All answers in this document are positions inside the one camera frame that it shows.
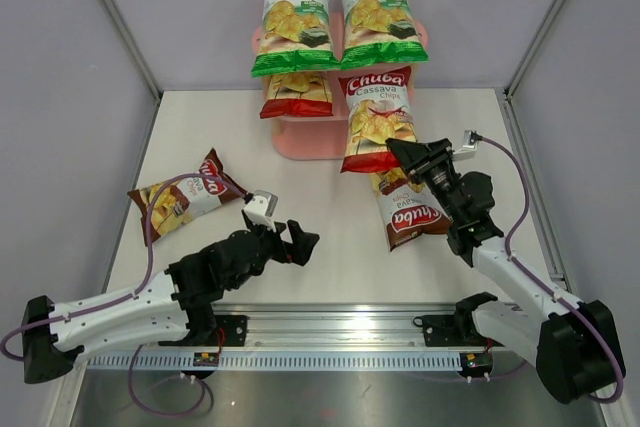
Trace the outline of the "red chips bag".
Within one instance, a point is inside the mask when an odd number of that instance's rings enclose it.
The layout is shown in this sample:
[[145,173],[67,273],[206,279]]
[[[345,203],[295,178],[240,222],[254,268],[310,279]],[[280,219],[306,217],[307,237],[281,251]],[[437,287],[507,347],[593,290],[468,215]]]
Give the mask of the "red chips bag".
[[399,166],[389,139],[415,142],[409,66],[339,80],[349,111],[342,172],[378,173]]
[[261,119],[333,115],[333,95],[325,72],[274,74],[263,82],[263,87]]

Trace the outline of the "green chips bag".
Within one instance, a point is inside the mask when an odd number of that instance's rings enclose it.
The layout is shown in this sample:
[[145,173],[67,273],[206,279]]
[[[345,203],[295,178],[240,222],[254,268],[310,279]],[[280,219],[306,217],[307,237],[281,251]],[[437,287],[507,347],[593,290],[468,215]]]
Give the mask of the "green chips bag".
[[330,0],[264,0],[251,76],[336,70],[329,4]]
[[344,18],[341,68],[428,60],[408,0],[341,0]]

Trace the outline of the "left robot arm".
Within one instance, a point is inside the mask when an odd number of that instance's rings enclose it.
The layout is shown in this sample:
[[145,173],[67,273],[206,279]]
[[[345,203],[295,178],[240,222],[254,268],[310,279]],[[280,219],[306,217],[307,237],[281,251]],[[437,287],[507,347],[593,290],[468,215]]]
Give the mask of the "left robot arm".
[[48,382],[103,352],[148,343],[200,346],[220,339],[213,305],[261,275],[270,261],[306,265],[320,237],[298,222],[247,222],[134,287],[68,303],[42,295],[26,306],[23,379]]

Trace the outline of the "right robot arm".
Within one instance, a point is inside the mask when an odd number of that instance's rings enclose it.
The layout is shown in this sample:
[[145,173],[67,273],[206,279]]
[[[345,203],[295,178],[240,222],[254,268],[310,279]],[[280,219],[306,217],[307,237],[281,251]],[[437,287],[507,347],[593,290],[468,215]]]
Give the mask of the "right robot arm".
[[386,144],[406,176],[425,184],[451,219],[447,242],[452,253],[516,304],[510,308],[489,293],[458,302],[456,336],[466,343],[491,339],[516,353],[536,369],[560,403],[581,397],[600,404],[617,402],[626,368],[610,309],[545,280],[516,255],[514,234],[503,233],[491,218],[491,177],[477,171],[458,173],[454,163],[460,154],[448,139],[389,139]]

